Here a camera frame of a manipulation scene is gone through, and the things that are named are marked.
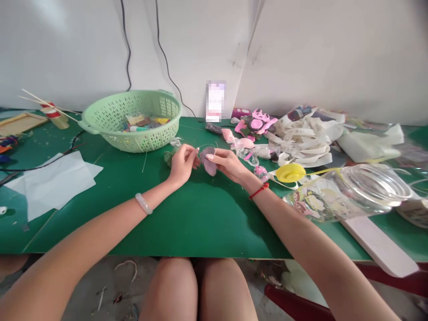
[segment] glass jar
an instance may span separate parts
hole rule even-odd
[[[309,219],[327,222],[388,213],[411,194],[390,167],[358,164],[327,172],[283,200]]]

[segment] green table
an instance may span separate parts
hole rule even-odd
[[[35,167],[58,152],[66,151],[80,131],[74,122],[58,130],[51,123],[34,129],[9,155],[18,160],[8,169]],[[181,118],[178,135],[184,143],[229,148],[221,136],[204,129],[193,118]],[[95,178],[96,186],[77,195],[61,210],[51,210],[26,224],[25,197],[6,187],[0,188],[0,206],[8,212],[0,217],[0,254],[47,252],[65,236],[102,212],[144,192],[166,179],[169,168],[163,160],[170,145],[147,154],[121,152],[99,135],[83,133],[77,144],[83,159],[104,167]],[[268,170],[276,164],[261,160]],[[271,184],[280,196],[289,190]],[[428,262],[428,234],[397,213],[372,217],[372,220],[414,260]],[[370,256],[340,223],[319,227],[352,260],[370,260]],[[152,216],[146,218],[111,254],[139,256],[189,256],[284,259],[290,254],[274,230],[248,200],[240,186],[221,173],[209,176],[200,168],[190,180],[168,197]]]

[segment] green plastic basket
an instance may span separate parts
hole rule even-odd
[[[144,132],[121,132],[126,116],[139,114],[170,121]],[[141,153],[168,144],[177,134],[180,116],[181,104],[168,91],[129,91],[96,101],[83,112],[78,124],[90,134],[100,134],[121,151]]]

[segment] thigh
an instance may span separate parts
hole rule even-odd
[[[206,259],[197,265],[201,321],[257,320],[247,281],[233,259]]]
[[[141,321],[196,321],[198,284],[187,258],[162,258],[144,298]]]

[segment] wooden stick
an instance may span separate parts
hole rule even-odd
[[[32,100],[32,99],[30,99],[30,98],[25,98],[25,97],[22,97],[22,96],[18,96],[19,98],[22,98],[22,99],[26,99],[26,100],[29,100],[29,101],[34,101],[35,103],[38,103],[38,104],[40,104],[41,102],[38,102],[38,101],[36,101],[36,100]]]
[[[29,92],[28,92],[28,91],[26,91],[25,89],[23,89],[23,91],[25,91],[25,92],[26,92],[27,94],[29,94],[29,95],[32,95],[34,98],[37,98],[36,96],[34,96],[33,94],[29,93]],[[45,105],[48,105],[48,106],[51,106],[51,107],[54,107],[54,108],[62,109],[62,110],[64,110],[64,111],[68,111],[68,112],[72,112],[72,113],[75,113],[75,114],[79,114],[79,115],[81,115],[81,113],[79,113],[79,112],[77,112],[77,111],[71,111],[71,110],[68,110],[68,109],[65,109],[65,108],[62,108],[62,107],[58,107],[58,106],[52,106],[51,104],[47,103],[47,102],[46,102],[46,101],[44,101],[44,100],[41,100],[40,98],[37,98],[39,101],[36,101],[36,100],[32,100],[32,99],[25,98],[25,97],[22,97],[22,96],[18,96],[18,97],[21,97],[21,98],[26,99],[26,100],[34,101],[35,103],[38,103],[38,104],[43,103],[43,104],[45,104]]]
[[[30,93],[30,92],[28,92],[28,91],[26,91],[25,89],[23,89],[23,88],[21,88],[24,92],[26,92],[27,94],[29,94],[30,96],[33,96],[35,99],[38,99],[38,100],[40,100],[42,103],[44,103],[45,105],[48,105],[48,106],[51,106],[53,109],[55,109],[56,111],[58,111],[58,112],[60,112],[60,113],[62,113],[62,114],[64,114],[65,116],[67,116],[68,118],[71,118],[72,120],[74,120],[75,122],[79,122],[78,120],[76,120],[76,119],[74,119],[73,117],[71,117],[71,116],[68,116],[66,113],[64,113],[63,111],[61,111],[61,110],[59,110],[59,109],[57,109],[56,108],[56,106],[52,106],[51,104],[49,104],[49,103],[47,103],[46,101],[44,101],[44,100],[42,100],[42,99],[40,99],[40,98],[38,98],[36,95],[33,95],[32,93]]]
[[[61,111],[61,110],[59,110],[59,109],[56,109],[56,108],[55,108],[55,106],[52,106],[52,108],[53,108],[53,109],[55,109],[56,111],[60,112],[61,114],[63,114],[63,115],[65,115],[65,116],[67,116],[68,118],[70,118],[70,119],[74,120],[75,122],[77,122],[77,123],[79,122],[78,120],[74,119],[73,117],[68,116],[65,112],[63,112],[63,111]]]

